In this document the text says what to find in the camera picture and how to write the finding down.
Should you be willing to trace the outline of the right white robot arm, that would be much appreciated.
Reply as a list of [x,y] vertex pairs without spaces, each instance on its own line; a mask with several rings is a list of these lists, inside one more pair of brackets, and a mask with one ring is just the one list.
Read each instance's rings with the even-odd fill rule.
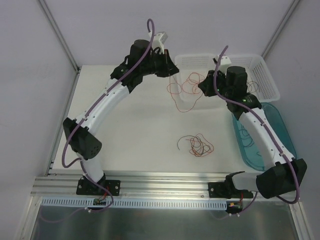
[[296,203],[300,197],[300,184],[307,170],[304,159],[297,159],[281,142],[269,124],[262,104],[248,92],[247,72],[241,66],[230,66],[226,73],[209,70],[198,84],[206,97],[218,96],[227,109],[244,126],[263,159],[262,173],[234,172],[225,177],[221,190],[225,198],[236,197],[242,190],[255,191],[264,198],[280,198],[295,191]]

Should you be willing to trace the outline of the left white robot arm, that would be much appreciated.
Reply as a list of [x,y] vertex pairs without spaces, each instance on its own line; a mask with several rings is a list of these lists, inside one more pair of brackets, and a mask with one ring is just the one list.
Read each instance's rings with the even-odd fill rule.
[[96,134],[114,107],[126,98],[148,75],[171,77],[179,72],[164,47],[164,40],[138,39],[130,47],[130,53],[110,74],[110,79],[95,102],[76,118],[63,121],[65,147],[77,155],[83,177],[78,181],[77,195],[119,195],[116,180],[107,180],[98,159],[102,143]]

